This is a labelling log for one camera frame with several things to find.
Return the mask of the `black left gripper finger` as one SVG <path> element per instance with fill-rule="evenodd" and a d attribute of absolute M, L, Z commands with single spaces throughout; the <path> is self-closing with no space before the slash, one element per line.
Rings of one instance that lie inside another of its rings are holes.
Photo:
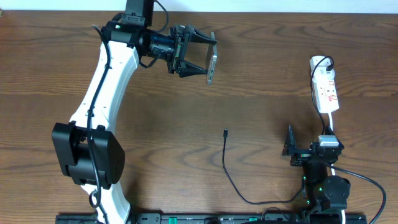
<path fill-rule="evenodd" d="M 207 71 L 191 62 L 183 61 L 180 62 L 180 65 L 177 68 L 177 73 L 180 78 L 185 78 L 193 75 L 204 75 L 207 74 Z"/>
<path fill-rule="evenodd" d="M 204 34 L 202 31 L 193 27 L 192 25 L 187 25 L 185 27 L 185 40 L 187 42 L 201 43 L 201 44 L 216 44 L 217 40 L 214 37 L 210 37 Z"/>

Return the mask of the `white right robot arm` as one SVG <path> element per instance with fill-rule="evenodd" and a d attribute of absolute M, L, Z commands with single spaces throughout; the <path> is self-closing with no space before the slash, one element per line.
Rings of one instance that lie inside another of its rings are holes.
<path fill-rule="evenodd" d="M 328 169 L 338 160 L 344 146 L 328 128 L 309 148 L 298 148 L 294 130 L 288 127 L 283 156 L 290 157 L 290 165 L 303 168 L 302 195 L 308 207 L 300 212 L 305 223 L 347 223 L 345 213 L 351 184 L 348 179 Z"/>

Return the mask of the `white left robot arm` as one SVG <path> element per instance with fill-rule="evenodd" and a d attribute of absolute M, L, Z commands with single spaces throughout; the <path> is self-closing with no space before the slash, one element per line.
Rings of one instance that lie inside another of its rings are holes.
<path fill-rule="evenodd" d="M 191 25 L 169 33 L 152 30 L 155 0 L 128 0 L 124 12 L 97 28 L 101 39 L 98 65 L 86 95 L 67 124 L 56 123 L 52 141 L 62 174 L 89 197 L 89 215 L 58 215 L 57 223 L 133 223 L 121 176 L 125 153 L 115 136 L 118 111 L 142 57 L 164 60 L 169 73 L 185 78 L 205 75 L 211 85 L 217 41 Z"/>

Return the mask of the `white power strip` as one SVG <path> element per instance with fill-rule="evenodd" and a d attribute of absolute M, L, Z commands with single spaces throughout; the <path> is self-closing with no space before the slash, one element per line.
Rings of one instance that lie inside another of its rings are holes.
<path fill-rule="evenodd" d="M 329 114 L 339 109 L 335 85 L 334 63 L 331 57 L 316 55 L 310 59 L 311 78 L 317 109 Z"/>

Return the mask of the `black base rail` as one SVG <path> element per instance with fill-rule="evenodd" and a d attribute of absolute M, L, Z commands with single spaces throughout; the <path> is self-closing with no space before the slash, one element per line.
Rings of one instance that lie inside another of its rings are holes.
<path fill-rule="evenodd" d="M 100 221 L 96 214 L 92 215 L 57 215 L 55 223 L 105 223 Z M 137 224 L 207 224 L 207 223 L 307 223 L 300 219 L 296 214 L 282 214 L 276 211 L 267 212 L 265 215 L 256 214 L 209 214 L 209 215 L 192 215 L 192 214 L 168 214 L 161 215 L 159 213 L 138 213 L 131 215 L 126 223 Z M 339 215 L 312 215 L 310 223 L 341 223 Z M 346 215 L 346 223 L 348 224 L 365 224 L 368 223 L 365 215 Z"/>

